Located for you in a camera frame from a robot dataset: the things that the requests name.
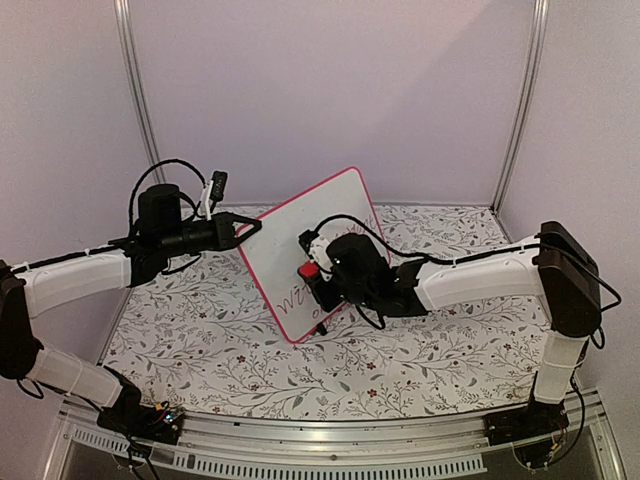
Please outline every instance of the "white zip tie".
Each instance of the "white zip tie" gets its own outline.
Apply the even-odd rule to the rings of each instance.
[[[80,372],[78,373],[78,376],[76,377],[76,380],[73,382],[73,385],[71,385],[71,388],[65,393],[66,396],[73,395],[73,391],[78,386],[78,382],[80,381],[80,377],[84,373],[84,363],[82,363],[82,360],[80,360],[78,357],[76,357],[73,353],[70,353],[69,356],[71,358],[75,359],[78,362],[78,365],[80,365]]]

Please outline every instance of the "wire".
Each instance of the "wire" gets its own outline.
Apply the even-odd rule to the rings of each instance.
[[[600,341],[596,341],[596,337],[594,336],[594,334],[591,334],[591,343],[593,343],[593,346],[596,347],[598,350],[603,350],[604,349],[604,345],[605,345],[605,338],[604,338],[604,330],[602,329],[602,327],[598,327],[597,332],[600,334]]]
[[[194,263],[196,263],[198,260],[200,260],[202,258],[202,254],[199,253],[195,259],[185,263],[184,265],[181,265],[179,267],[174,268],[173,270],[165,270],[164,272],[160,272],[162,273],[162,275],[164,275],[165,277],[169,276],[169,275],[173,275],[174,273],[179,273],[182,272],[184,270],[186,270],[187,268],[189,268],[191,265],[193,265]]]
[[[44,398],[44,392],[42,391],[42,388],[40,388],[40,385],[38,385],[33,380],[29,380],[29,381],[35,387],[35,389],[37,390],[38,393],[34,393],[34,392],[30,391],[30,390],[27,390],[25,388],[25,386],[22,385],[22,379],[16,380],[16,383],[18,384],[18,387],[20,387],[20,390],[22,390],[24,393],[26,393],[30,397],[33,397],[33,398],[35,398],[37,400],[42,400]]]
[[[375,238],[387,250],[389,250],[391,253],[397,255],[398,257],[402,257],[402,258],[418,258],[418,257],[419,258],[424,258],[429,262],[435,263],[436,265],[458,265],[458,264],[461,264],[461,263],[473,262],[474,260],[481,260],[483,258],[488,258],[488,257],[491,257],[493,255],[498,255],[498,254],[501,254],[501,253],[511,253],[511,252],[517,252],[517,251],[520,251],[520,250],[529,250],[529,249],[532,249],[532,248],[539,248],[540,247],[539,243],[531,243],[531,244],[528,244],[528,245],[518,245],[518,246],[500,248],[500,249],[496,249],[496,250],[488,250],[486,252],[475,253],[473,255],[468,255],[466,257],[460,257],[460,258],[455,258],[455,259],[435,257],[435,256],[433,256],[433,255],[431,255],[429,253],[426,253],[426,252],[401,252],[400,250],[397,250],[397,249],[393,248],[391,245],[389,245],[382,237],[380,237],[380,235],[378,235],[374,230],[369,228],[362,220],[360,220],[359,218],[354,217],[352,215],[348,215],[346,213],[339,213],[339,214],[331,215],[330,217],[325,218],[324,220],[322,220],[316,226],[316,228],[314,229],[314,233],[318,233],[319,230],[323,226],[325,226],[327,223],[332,222],[334,220],[340,220],[340,219],[351,220],[355,224],[359,225],[360,227],[362,227],[364,229],[365,232],[367,232],[369,235],[371,235],[373,238]]]
[[[365,313],[360,308],[360,305],[356,305],[355,307],[358,313],[360,314],[360,316],[362,317],[362,319],[366,321],[369,325],[371,325],[373,328],[375,328],[376,330],[384,330],[386,328],[387,324],[384,321],[384,317],[382,315],[378,313],[378,321],[380,322],[380,324],[377,324],[365,315]]]
[[[82,252],[73,252],[73,253],[67,253],[65,255],[61,255],[59,257],[52,257],[52,258],[47,258],[46,260],[40,260],[39,262],[35,262],[35,263],[30,263],[28,265],[22,265],[16,268],[13,268],[11,270],[11,273],[18,274],[18,273],[24,273],[27,270],[29,270],[30,268],[40,268],[40,267],[46,267],[48,265],[53,265],[54,263],[60,263],[60,262],[66,262],[67,260],[73,260],[74,258],[81,258],[81,257],[86,257],[87,255],[97,255],[99,253],[105,253],[105,252],[111,252],[113,250],[117,250],[120,247],[117,247],[115,245],[107,245],[104,247],[99,247],[99,248],[94,248],[87,251],[82,251]]]
[[[609,285],[607,282],[605,282],[598,275],[596,275],[591,270],[589,270],[580,259],[576,258],[575,256],[571,255],[569,252],[567,252],[567,251],[565,251],[565,250],[563,250],[561,248],[558,248],[558,247],[556,247],[554,245],[549,245],[547,243],[540,243],[540,246],[542,248],[546,248],[548,250],[555,250],[557,252],[560,252],[562,254],[562,256],[564,256],[565,258],[570,260],[571,263],[573,263],[580,270],[582,270],[584,273],[589,275],[592,279],[594,279],[596,282],[598,282],[598,284],[600,286],[602,286],[613,297],[615,297],[615,301],[611,302],[609,305],[606,305],[606,306],[604,306],[604,307],[602,307],[600,309],[601,313],[604,313],[607,310],[611,310],[612,308],[615,308],[615,307],[617,307],[618,305],[620,305],[622,303],[622,296],[617,292],[617,290],[615,288],[613,288],[611,285]]]
[[[82,398],[82,400],[84,400],[89,405],[91,405],[91,407],[93,407],[93,409],[96,410],[98,413],[104,413],[104,410],[102,410],[102,408],[97,406],[91,400],[88,400],[88,399],[83,398],[83,397],[79,397],[79,398]],[[149,454],[144,451],[142,446],[138,442],[136,442],[131,437],[131,435],[129,435],[128,433],[122,431],[120,429],[120,427],[118,427],[118,425],[116,425],[116,423],[113,420],[111,420],[111,417],[109,417],[108,415],[104,415],[104,418],[106,418],[109,421],[109,423],[111,424],[111,426],[114,428],[114,430],[116,432],[118,432],[121,435],[124,435],[124,438],[126,438],[127,441],[129,442],[129,452],[128,453],[129,453],[129,467],[130,467],[131,473],[133,473],[136,476],[136,478],[138,478],[140,480],[144,480],[144,478],[138,472],[136,472],[135,468],[133,468],[133,465],[132,465],[133,457],[132,457],[131,449],[135,449],[136,452],[138,454],[140,454],[142,456],[142,458],[144,458],[147,466],[149,467],[149,470],[151,470],[151,474],[153,475],[154,480],[160,480],[160,476],[158,475],[158,472],[156,471],[155,467],[153,466],[153,463],[151,463],[151,460],[149,459]]]
[[[578,258],[576,258],[575,256],[571,255],[569,252],[558,248],[554,245],[549,245],[546,243],[541,243],[540,246],[542,248],[546,248],[549,250],[555,250],[556,252],[560,252],[560,254],[562,256],[564,256],[565,258],[567,258],[573,265],[575,265],[576,267],[578,267],[580,270],[582,270],[584,273],[586,273],[587,275],[589,275],[593,280],[595,280],[598,285],[602,286],[606,291],[608,291],[614,298],[615,300],[613,302],[611,302],[608,305],[605,305],[604,307],[602,307],[600,309],[600,313],[604,313],[607,310],[611,310],[612,308],[617,307],[618,305],[620,305],[622,303],[622,296],[618,293],[618,291],[613,288],[611,285],[609,285],[607,282],[605,282],[602,278],[600,278],[598,275],[596,275],[595,273],[593,273],[591,270],[589,270],[583,262],[581,262]],[[595,348],[597,348],[598,350],[602,350],[605,347],[605,336],[604,336],[604,330],[602,328],[602,326],[598,326],[598,330],[596,330],[598,332],[598,334],[600,335],[600,341],[596,340],[595,335],[592,333],[590,335],[591,338],[591,343],[593,343],[593,346]]]
[[[202,182],[203,188],[206,185],[207,181],[204,179],[204,176],[202,175],[202,173],[200,173],[200,170],[198,170],[196,167],[191,165],[189,162],[187,162],[185,160],[181,160],[179,158],[171,158],[169,160],[162,160],[161,162],[158,162],[155,165],[152,165],[151,167],[149,167],[140,176],[140,178],[136,182],[136,185],[133,187],[133,191],[131,192],[131,197],[129,198],[129,235],[128,235],[129,237],[133,237],[134,236],[135,226],[134,226],[134,223],[133,223],[133,203],[134,203],[134,201],[136,199],[136,195],[138,193],[138,190],[140,189],[140,185],[142,185],[142,182],[144,182],[144,179],[147,178],[147,176],[151,172],[153,172],[155,169],[160,168],[163,165],[169,165],[169,164],[173,164],[173,163],[177,163],[179,165],[187,167],[189,170],[191,170],[193,173],[195,173],[198,176],[198,178]]]
[[[578,440],[580,440],[580,436],[582,435],[582,431],[584,430],[584,422],[586,418],[586,406],[584,404],[584,397],[582,396],[582,393],[580,392],[580,389],[578,388],[578,384],[576,383],[576,379],[573,375],[571,376],[571,388],[573,388],[573,391],[578,396],[578,400],[580,400],[580,409],[581,409],[580,427],[578,428],[578,433],[573,439],[573,443],[571,443],[571,445],[569,445],[569,447],[567,447],[567,449],[558,458],[554,458],[551,461],[551,463],[548,464],[548,466],[555,465],[556,463],[560,462],[563,458],[565,458],[567,455],[569,455],[569,453],[571,453],[571,450],[573,450],[574,447],[578,444]]]

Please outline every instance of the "white board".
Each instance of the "white board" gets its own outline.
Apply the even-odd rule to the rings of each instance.
[[[331,313],[322,311],[297,273],[309,260],[298,236],[338,213],[359,218],[382,236],[362,173],[351,167],[260,216],[262,230],[239,248],[273,318],[291,343],[302,342],[316,325],[343,307]],[[321,234],[333,239],[348,231],[364,233],[349,220],[335,220],[322,227]],[[389,258],[385,248],[374,242]]]

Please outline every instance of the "white wall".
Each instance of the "white wall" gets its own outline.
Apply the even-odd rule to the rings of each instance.
[[[490,203],[533,0],[131,4],[160,154],[227,169],[227,200],[354,164],[376,201]]]
[[[581,378],[640,478],[640,4],[552,2],[531,114],[502,218],[514,237],[560,220],[624,303]]]
[[[126,234],[146,158],[113,2],[0,3],[0,258],[35,261]],[[122,293],[61,307],[36,336],[96,360]],[[60,397],[0,379],[0,478],[42,475]]]

